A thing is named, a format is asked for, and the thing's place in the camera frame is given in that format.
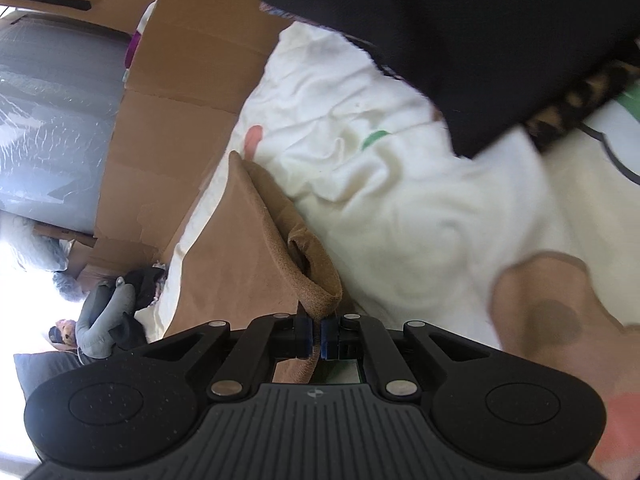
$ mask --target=bed sheet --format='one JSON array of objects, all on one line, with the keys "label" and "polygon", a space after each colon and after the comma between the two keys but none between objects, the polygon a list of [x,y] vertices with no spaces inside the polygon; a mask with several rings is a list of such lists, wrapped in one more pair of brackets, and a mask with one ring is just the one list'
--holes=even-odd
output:
[{"label": "bed sheet", "polygon": [[222,196],[231,150],[274,176],[357,305],[390,328],[425,319],[498,346],[486,311],[498,273],[537,250],[582,256],[522,129],[456,158],[427,99],[340,35],[295,23],[243,107],[158,306],[136,316],[151,340],[173,317],[182,258]]}]

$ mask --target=teddy bear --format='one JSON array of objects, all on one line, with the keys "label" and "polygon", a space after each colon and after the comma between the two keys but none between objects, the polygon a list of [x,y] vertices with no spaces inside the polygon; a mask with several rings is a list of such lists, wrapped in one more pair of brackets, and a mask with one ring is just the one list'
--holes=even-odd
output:
[{"label": "teddy bear", "polygon": [[62,343],[70,348],[78,348],[78,343],[76,342],[76,322],[73,319],[60,319],[56,322],[56,325],[49,330],[49,338],[53,343]]}]

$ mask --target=brown patterned fabric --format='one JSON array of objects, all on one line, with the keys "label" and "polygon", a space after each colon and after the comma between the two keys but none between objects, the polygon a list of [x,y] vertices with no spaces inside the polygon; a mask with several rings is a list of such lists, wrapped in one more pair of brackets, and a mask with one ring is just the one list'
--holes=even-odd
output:
[{"label": "brown patterned fabric", "polygon": [[559,99],[524,123],[540,152],[563,138],[598,108],[640,78],[640,50],[633,41],[621,43],[597,70],[575,82]]},{"label": "brown patterned fabric", "polygon": [[[295,314],[298,302],[319,322],[341,299],[338,273],[295,206],[266,170],[232,152],[220,204],[184,257],[166,335],[215,319],[241,329],[255,317]],[[312,359],[280,363],[274,380],[308,382],[318,356],[316,344]]]},{"label": "brown patterned fabric", "polygon": [[497,280],[491,304],[506,352],[585,381],[607,426],[590,464],[609,480],[640,477],[640,326],[622,326],[593,290],[586,265],[541,253]]}]

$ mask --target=plastic wrap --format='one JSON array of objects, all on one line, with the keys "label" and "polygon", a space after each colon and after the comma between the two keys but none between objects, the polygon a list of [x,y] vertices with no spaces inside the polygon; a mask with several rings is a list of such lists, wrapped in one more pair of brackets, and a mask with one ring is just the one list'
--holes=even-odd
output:
[{"label": "plastic wrap", "polygon": [[0,210],[94,232],[127,43],[36,14],[0,28]]}]

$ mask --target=crosshair logo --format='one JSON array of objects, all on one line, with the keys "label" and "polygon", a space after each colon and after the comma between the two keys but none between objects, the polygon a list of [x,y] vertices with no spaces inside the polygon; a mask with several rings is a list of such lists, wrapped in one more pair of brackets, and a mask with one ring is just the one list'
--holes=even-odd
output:
[{"label": "crosshair logo", "polygon": [[309,390],[306,394],[309,397],[313,397],[314,399],[319,399],[324,395],[324,391],[319,390],[318,388],[314,388],[313,390]]}]

